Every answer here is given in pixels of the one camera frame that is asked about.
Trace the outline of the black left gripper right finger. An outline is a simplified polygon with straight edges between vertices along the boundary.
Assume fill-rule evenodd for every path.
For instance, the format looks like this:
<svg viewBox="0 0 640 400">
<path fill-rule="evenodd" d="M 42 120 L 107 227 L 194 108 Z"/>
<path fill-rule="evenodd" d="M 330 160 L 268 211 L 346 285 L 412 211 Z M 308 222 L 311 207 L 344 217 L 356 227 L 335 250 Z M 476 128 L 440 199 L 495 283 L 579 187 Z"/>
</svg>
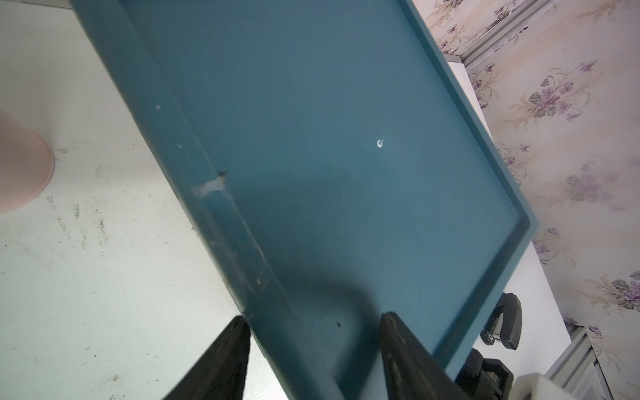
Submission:
<svg viewBox="0 0 640 400">
<path fill-rule="evenodd" d="M 390 399 L 468 399 L 393 312 L 381 316 L 379 346 Z"/>
</svg>

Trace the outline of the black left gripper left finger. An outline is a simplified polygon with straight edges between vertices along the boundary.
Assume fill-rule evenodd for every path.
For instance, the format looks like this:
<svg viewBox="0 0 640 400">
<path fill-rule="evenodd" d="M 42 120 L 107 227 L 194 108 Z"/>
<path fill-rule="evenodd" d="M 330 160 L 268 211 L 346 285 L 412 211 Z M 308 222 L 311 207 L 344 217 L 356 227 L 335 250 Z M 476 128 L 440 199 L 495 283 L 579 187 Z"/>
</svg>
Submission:
<svg viewBox="0 0 640 400">
<path fill-rule="evenodd" d="M 233 318 L 164 398 L 242 399 L 248 372 L 250 338 L 251 331 L 245 319 L 241 316 Z"/>
</svg>

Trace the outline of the black stapler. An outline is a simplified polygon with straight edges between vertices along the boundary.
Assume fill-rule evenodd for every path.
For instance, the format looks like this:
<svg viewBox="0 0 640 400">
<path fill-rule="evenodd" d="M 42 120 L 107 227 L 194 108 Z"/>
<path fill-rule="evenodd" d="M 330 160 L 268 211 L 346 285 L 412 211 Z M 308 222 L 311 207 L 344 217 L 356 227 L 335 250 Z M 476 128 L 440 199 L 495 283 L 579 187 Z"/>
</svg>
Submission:
<svg viewBox="0 0 640 400">
<path fill-rule="evenodd" d="M 503 293 L 480 333 L 483 342 L 492 346 L 499 341 L 506 349 L 517 350 L 523 328 L 522 305 L 516 294 Z"/>
</svg>

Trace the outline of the teal drawer cabinet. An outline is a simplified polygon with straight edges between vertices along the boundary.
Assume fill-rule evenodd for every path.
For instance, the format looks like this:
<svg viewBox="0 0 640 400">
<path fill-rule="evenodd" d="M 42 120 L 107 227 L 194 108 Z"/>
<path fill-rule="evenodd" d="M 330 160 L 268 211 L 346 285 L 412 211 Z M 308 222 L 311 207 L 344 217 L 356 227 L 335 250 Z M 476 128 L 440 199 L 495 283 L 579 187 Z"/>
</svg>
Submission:
<svg viewBox="0 0 640 400">
<path fill-rule="evenodd" d="M 73 9 L 290 398 L 458 375 L 537 222 L 410 1 Z"/>
</svg>

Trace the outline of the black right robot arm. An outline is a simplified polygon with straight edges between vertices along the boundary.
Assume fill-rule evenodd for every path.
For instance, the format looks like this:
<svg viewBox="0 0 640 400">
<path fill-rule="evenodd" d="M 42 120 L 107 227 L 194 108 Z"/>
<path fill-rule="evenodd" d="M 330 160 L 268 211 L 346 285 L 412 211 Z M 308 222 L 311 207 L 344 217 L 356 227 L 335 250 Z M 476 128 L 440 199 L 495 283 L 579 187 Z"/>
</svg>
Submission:
<svg viewBox="0 0 640 400">
<path fill-rule="evenodd" d="M 515 378 L 499 359 L 485 358 L 475 348 L 468 355 L 455 383 L 471 399 L 574 399 L 540 373 Z"/>
</svg>

